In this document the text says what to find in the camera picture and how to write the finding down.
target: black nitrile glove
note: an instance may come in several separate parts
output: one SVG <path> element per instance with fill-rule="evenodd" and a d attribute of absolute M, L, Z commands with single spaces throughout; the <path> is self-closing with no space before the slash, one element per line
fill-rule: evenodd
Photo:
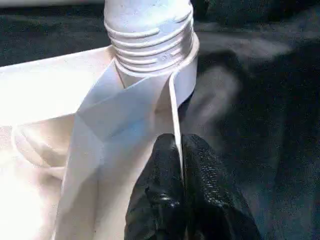
<path fill-rule="evenodd" d="M 205 140 L 182 136 L 184 187 L 172 134 L 156 140 L 126 214 L 125 240 L 261 239 L 246 200 Z"/>
<path fill-rule="evenodd" d="M 125 240 L 182 240 L 186 229 L 179 153 L 172 134 L 159 136 L 126 213 Z"/>
<path fill-rule="evenodd" d="M 260 240 L 248 204 L 209 144 L 182 136 L 189 240 Z"/>

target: black fabric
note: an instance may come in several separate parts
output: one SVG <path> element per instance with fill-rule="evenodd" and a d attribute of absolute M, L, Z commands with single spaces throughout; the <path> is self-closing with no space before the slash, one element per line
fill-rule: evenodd
<path fill-rule="evenodd" d="M 263 20 L 195 21 L 198 77 L 179 109 L 181 131 L 203 137 L 223 159 L 263 238 L 314 240 L 320 233 L 320 7 L 277 2 L 265 8 Z M 109 43 L 102 4 L 1 10 L 0 66 Z"/>

